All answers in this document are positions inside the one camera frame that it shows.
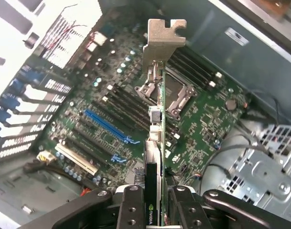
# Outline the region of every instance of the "green circuit board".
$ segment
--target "green circuit board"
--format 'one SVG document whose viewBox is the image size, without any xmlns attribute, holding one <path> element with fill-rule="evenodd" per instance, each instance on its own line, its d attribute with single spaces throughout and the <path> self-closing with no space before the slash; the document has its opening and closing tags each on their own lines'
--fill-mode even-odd
<svg viewBox="0 0 291 229">
<path fill-rule="evenodd" d="M 123 112 L 135 109 L 136 104 L 128 105 L 134 99 L 139 101 L 137 104 L 147 104 L 136 93 L 147 78 L 141 73 L 142 47 L 146 42 L 144 37 L 146 30 L 142 24 L 132 23 L 135 21 L 134 18 L 122 18 L 120 15 L 123 14 L 113 15 L 106 22 L 109 28 L 114 30 L 113 36 L 106 41 L 110 44 L 96 49 L 86 66 L 71 74 L 70 79 L 75 82 L 76 87 L 53 118 L 51 125 L 45 129 L 36 146 L 37 148 L 41 146 L 56 155 L 54 149 L 56 144 L 63 142 L 66 147 L 93 164 L 98 172 L 95 176 L 90 175 L 68 159 L 58 159 L 59 165 L 62 168 L 70 167 L 90 180 L 100 175 L 106 178 L 107 182 L 97 184 L 110 189 L 134 182 L 134 168 L 143 167 L 143 141 L 148 138 L 146 126 L 148 113 L 134 113 L 135 116 L 132 117 L 131 114 Z M 99 59 L 100 62 L 106 63 L 107 67 L 98 67 Z M 194 87 L 196 95 L 183 107 L 180 119 L 167 116 L 169 125 L 177 128 L 180 137 L 173 138 L 175 141 L 166 146 L 165 166 L 172 167 L 179 183 L 202 171 L 207 160 L 219 147 L 219 142 L 234 126 L 246 106 L 243 90 L 226 74 L 202 57 L 196 56 L 194 61 L 214 73 L 221 73 L 222 77 L 215 83 L 215 87 L 207 90 L 181 75 L 183 82 Z M 126 100 L 125 98 L 129 98 L 126 94 L 118 94 L 122 100 L 117 104 L 114 102 L 113 106 L 109 97 L 113 85 L 128 93 L 133 100 Z M 167 95 L 172 94 L 170 90 L 166 88 Z M 140 143 L 128 144 L 121 141 L 102 125 L 85 116 L 86 109 L 95 112 L 119 131 Z M 113 161 L 114 155 L 124 161 L 121 163 Z"/>
</svg>

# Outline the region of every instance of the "screw hole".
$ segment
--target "screw hole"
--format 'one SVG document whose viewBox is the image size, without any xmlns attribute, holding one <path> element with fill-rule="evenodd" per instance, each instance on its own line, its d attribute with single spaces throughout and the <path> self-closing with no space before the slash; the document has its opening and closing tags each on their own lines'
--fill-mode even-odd
<svg viewBox="0 0 291 229">
<path fill-rule="evenodd" d="M 194 220 L 193 223 L 194 223 L 194 225 L 197 225 L 197 226 L 201 226 L 202 225 L 202 222 L 199 221 L 199 220 Z"/>
<path fill-rule="evenodd" d="M 131 219 L 129 222 L 128 222 L 128 225 L 134 225 L 136 223 L 136 221 L 135 220 L 133 220 L 133 219 Z"/>
<path fill-rule="evenodd" d="M 189 208 L 189 212 L 195 213 L 196 212 L 196 209 L 195 208 Z"/>
</svg>

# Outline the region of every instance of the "pci expansion slot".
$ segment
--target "pci expansion slot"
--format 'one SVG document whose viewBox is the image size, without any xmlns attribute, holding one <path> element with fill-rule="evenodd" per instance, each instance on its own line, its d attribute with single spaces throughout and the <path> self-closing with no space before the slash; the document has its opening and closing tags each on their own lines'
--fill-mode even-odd
<svg viewBox="0 0 291 229">
<path fill-rule="evenodd" d="M 58 143 L 55 149 L 59 151 L 61 154 L 63 154 L 66 158 L 77 164 L 79 167 L 84 169 L 86 172 L 90 173 L 91 175 L 95 175 L 95 173 L 98 171 L 98 169 L 94 165 L 90 164 L 83 157 L 73 152 L 72 150 L 66 148 L 62 144 Z"/>
<path fill-rule="evenodd" d="M 99 117 L 96 113 L 93 111 L 86 109 L 85 110 L 85 115 L 89 118 L 91 118 L 93 121 L 95 121 L 97 124 L 102 126 L 105 130 L 111 132 L 113 135 L 115 135 L 117 138 L 122 140 L 125 143 L 131 143 L 131 144 L 138 144 L 140 141 L 134 141 L 131 139 L 129 136 L 125 136 L 121 131 L 119 131 L 117 128 L 112 126 L 109 122 L 105 121 L 101 117 Z"/>
</svg>

